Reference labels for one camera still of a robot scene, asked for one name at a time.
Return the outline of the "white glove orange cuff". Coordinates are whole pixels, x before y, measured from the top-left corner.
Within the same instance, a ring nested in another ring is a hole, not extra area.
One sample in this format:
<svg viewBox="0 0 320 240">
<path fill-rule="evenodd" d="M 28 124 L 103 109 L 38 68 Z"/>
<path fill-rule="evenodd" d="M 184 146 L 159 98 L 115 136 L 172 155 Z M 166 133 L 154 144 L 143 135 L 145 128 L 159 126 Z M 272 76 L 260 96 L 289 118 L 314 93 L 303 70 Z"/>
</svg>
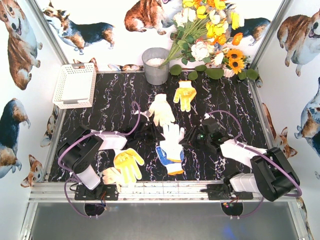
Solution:
<svg viewBox="0 0 320 240">
<path fill-rule="evenodd" d="M 159 142 L 159 146 L 166 153 L 166 158 L 175 163 L 181 163 L 181 153 L 183 146 L 180 141 L 184 138 L 185 130 L 180 128 L 178 124 L 164 124 L 163 136 L 165 140 Z"/>
</svg>

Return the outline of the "yellow palm glove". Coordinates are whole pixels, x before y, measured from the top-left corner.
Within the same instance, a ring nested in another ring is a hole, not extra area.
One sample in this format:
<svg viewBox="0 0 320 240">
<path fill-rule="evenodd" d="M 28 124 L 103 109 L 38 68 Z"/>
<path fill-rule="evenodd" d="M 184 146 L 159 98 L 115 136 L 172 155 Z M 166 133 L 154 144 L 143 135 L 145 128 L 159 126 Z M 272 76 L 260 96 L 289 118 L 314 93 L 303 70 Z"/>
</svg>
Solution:
<svg viewBox="0 0 320 240">
<path fill-rule="evenodd" d="M 142 179 L 139 166 L 143 166 L 145 161 L 134 149 L 114 149 L 114 153 L 113 165 L 120 171 L 125 184 L 135 184 Z"/>
</svg>

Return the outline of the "blue dotted glove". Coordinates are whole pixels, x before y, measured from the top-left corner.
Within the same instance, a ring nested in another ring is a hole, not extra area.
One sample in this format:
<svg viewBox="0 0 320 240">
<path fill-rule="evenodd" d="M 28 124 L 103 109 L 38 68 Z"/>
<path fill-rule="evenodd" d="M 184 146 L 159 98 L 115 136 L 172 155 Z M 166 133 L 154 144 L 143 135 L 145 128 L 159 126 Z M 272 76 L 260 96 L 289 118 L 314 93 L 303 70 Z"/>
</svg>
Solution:
<svg viewBox="0 0 320 240">
<path fill-rule="evenodd" d="M 158 159 L 161 164 L 166 168 L 167 174 L 170 176 L 183 174 L 182 161 L 184 159 L 183 147 L 181 147 L 174 154 L 167 154 L 160 146 L 155 148 Z"/>
</svg>

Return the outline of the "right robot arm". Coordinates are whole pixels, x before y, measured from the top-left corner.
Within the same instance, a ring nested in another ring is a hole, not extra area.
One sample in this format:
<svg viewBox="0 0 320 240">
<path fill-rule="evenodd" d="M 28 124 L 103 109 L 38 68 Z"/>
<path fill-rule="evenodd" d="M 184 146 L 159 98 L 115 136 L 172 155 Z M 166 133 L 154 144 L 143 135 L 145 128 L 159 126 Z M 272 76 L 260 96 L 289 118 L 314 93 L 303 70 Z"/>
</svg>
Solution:
<svg viewBox="0 0 320 240">
<path fill-rule="evenodd" d="M 224 185 L 231 194 L 257 193 L 273 202 L 282 196 L 291 197 L 297 190 L 301 196 L 300 180 L 278 147 L 257 148 L 224 135 L 213 118 L 204 119 L 179 142 L 184 147 L 222 154 L 250 168 L 250 173 L 234 173 L 224 178 Z"/>
</svg>

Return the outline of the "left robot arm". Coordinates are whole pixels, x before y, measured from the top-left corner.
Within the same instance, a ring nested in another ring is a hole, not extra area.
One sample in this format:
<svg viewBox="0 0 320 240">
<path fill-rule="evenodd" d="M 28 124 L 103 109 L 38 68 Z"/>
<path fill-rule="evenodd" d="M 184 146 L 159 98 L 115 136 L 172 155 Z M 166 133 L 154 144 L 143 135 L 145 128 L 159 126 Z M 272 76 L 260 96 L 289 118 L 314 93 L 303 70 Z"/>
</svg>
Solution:
<svg viewBox="0 0 320 240">
<path fill-rule="evenodd" d="M 127 130 L 97 131 L 79 125 L 58 147 L 58 165 L 68 170 L 79 183 L 88 190 L 94 190 L 101 183 L 100 177 L 92 167 L 98 151 L 122 150 L 128 143 L 146 140 L 154 143 L 164 140 L 163 134 L 153 122 L 137 120 Z"/>
</svg>

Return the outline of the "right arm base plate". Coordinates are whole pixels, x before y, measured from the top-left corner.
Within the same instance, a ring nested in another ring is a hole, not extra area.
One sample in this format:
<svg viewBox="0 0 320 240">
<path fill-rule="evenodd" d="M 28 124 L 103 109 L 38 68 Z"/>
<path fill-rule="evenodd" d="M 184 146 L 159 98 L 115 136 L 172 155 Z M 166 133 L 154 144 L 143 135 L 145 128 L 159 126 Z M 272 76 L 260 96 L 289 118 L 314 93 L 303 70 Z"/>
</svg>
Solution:
<svg viewBox="0 0 320 240">
<path fill-rule="evenodd" d="M 228 180 L 210 181 L 200 192 L 206 193 L 209 200 L 252 200 L 254 198 L 251 192 L 235 191 Z"/>
</svg>

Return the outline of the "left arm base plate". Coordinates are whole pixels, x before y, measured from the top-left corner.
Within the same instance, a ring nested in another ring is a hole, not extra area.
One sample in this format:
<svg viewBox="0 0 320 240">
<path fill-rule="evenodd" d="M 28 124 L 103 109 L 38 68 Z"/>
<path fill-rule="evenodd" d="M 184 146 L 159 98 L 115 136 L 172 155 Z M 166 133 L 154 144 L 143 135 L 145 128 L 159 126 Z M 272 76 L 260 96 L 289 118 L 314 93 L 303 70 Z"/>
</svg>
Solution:
<svg viewBox="0 0 320 240">
<path fill-rule="evenodd" d="M 103 182 L 93 190 L 88 189 L 85 185 L 78 185 L 74 195 L 76 201 L 117 201 L 118 197 L 117 186 L 115 184 L 104 184 Z"/>
</svg>

